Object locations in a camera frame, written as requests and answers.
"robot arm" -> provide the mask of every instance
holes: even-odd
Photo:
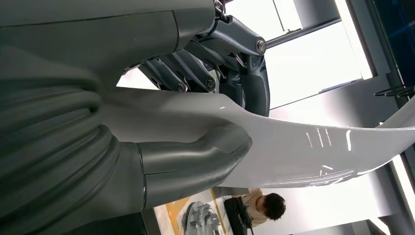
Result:
[[[5,2],[0,234],[61,234],[224,181],[252,144],[236,125],[192,143],[131,143],[101,124],[123,71],[183,49],[212,22],[211,0]]]
[[[270,91],[265,40],[235,17],[226,16],[225,6],[219,0],[215,1],[215,13],[209,31],[195,35],[184,49],[146,62],[158,61],[159,69],[152,66],[149,72],[146,63],[140,69],[164,90],[212,92],[215,80],[206,67],[212,68],[220,74],[219,93],[226,94],[247,111],[267,117]],[[164,72],[166,66],[170,68],[168,73]]]

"floor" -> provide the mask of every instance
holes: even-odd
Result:
[[[197,201],[210,204],[213,211],[218,214],[221,223],[221,235],[233,235],[225,211],[224,198],[216,198],[215,193],[211,189],[154,208],[161,235],[184,235],[181,221],[188,206]]]

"white panel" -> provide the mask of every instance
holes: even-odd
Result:
[[[226,3],[226,14],[236,17],[266,41],[284,34],[272,0],[234,0]]]
[[[268,49],[265,58],[271,108],[361,78],[341,22]]]
[[[415,127],[342,128],[261,117],[220,94],[117,90],[118,94],[111,94],[115,101],[107,102],[102,110],[104,124],[120,141],[186,142],[224,123],[243,127],[253,145],[222,186],[291,188],[335,184],[390,161],[415,140]]]

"dark hair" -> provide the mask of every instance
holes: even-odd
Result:
[[[285,200],[276,193],[266,195],[263,206],[265,216],[272,220],[280,219],[285,212]]]

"shirt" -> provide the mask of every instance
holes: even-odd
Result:
[[[260,188],[250,188],[249,194],[240,195],[245,206],[247,206],[248,214],[251,216],[252,227],[262,224],[268,220],[264,214],[256,210],[256,200],[262,196],[262,190]]]

